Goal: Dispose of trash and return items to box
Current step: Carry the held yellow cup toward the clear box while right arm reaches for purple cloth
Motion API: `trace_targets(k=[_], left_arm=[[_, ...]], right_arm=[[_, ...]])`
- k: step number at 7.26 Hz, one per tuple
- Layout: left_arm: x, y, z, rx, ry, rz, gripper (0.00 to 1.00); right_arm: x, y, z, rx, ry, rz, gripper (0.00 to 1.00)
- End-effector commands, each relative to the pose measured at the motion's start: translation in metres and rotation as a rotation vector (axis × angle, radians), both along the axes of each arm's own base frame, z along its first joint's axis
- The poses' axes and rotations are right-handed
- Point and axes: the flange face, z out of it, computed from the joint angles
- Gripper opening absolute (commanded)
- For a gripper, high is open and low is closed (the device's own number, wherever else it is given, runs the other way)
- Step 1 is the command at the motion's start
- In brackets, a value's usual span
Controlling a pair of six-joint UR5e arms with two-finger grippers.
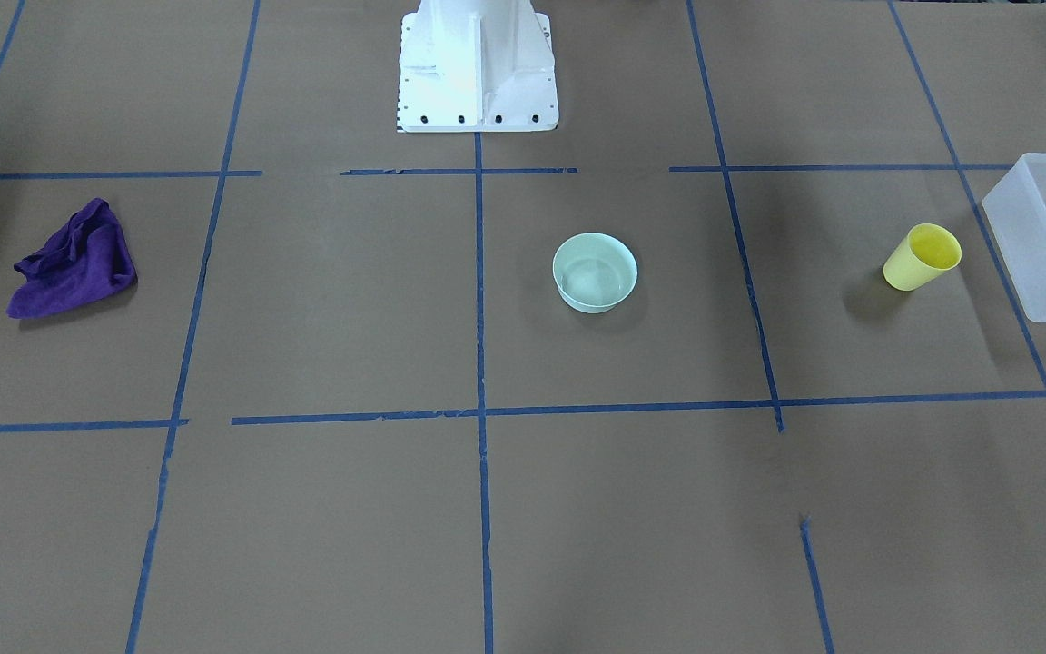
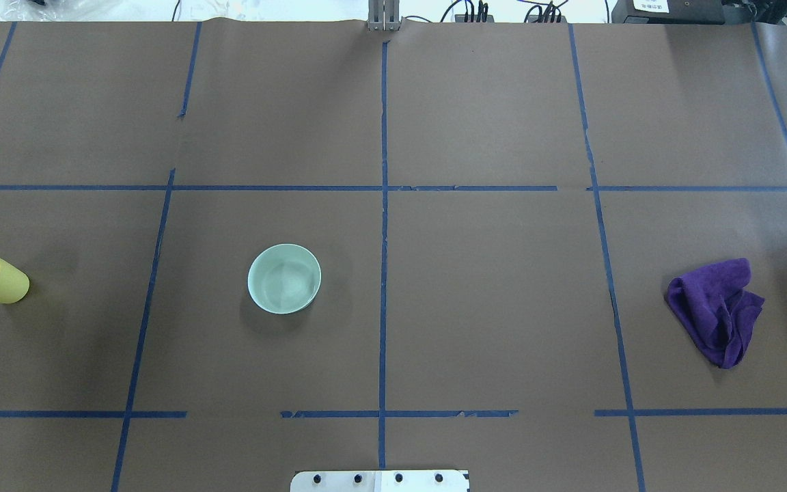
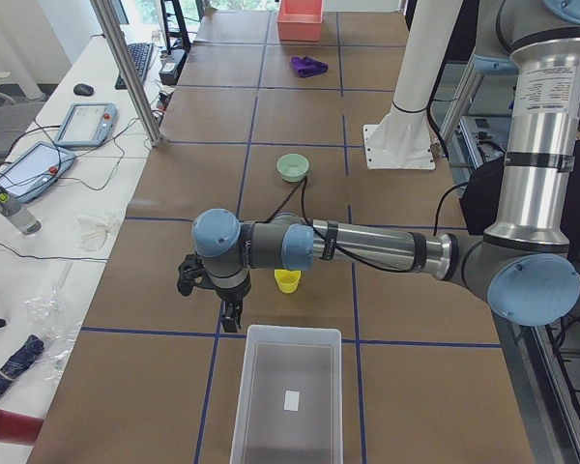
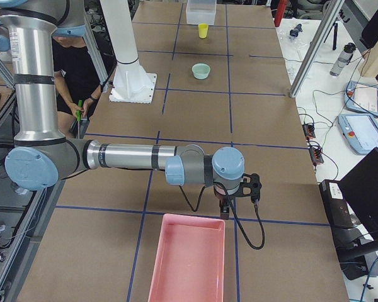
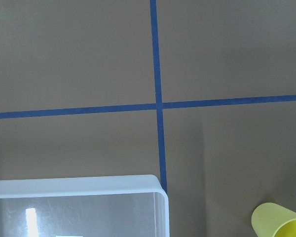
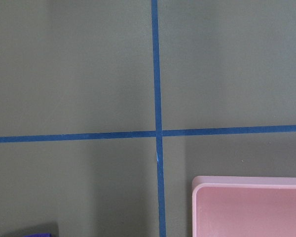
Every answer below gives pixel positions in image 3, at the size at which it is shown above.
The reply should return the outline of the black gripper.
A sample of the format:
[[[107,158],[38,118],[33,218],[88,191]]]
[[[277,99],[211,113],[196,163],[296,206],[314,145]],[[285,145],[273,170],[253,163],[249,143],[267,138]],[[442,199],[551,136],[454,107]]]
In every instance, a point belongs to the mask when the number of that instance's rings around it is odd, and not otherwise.
[[[243,298],[251,288],[249,278],[231,288],[218,288],[217,295],[225,302],[223,309],[223,328],[226,332],[236,333],[241,328]]]

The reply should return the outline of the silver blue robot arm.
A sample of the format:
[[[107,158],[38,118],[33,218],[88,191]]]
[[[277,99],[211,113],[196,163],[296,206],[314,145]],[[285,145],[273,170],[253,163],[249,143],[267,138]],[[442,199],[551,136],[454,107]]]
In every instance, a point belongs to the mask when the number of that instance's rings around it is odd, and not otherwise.
[[[242,222],[211,209],[192,224],[180,293],[216,292],[222,325],[235,332],[251,270],[305,271],[318,259],[347,259],[452,282],[522,326],[570,312],[580,275],[567,260],[561,220],[580,125],[580,1],[482,1],[474,53],[479,72],[517,76],[497,215],[479,237],[426,237],[282,211]]]

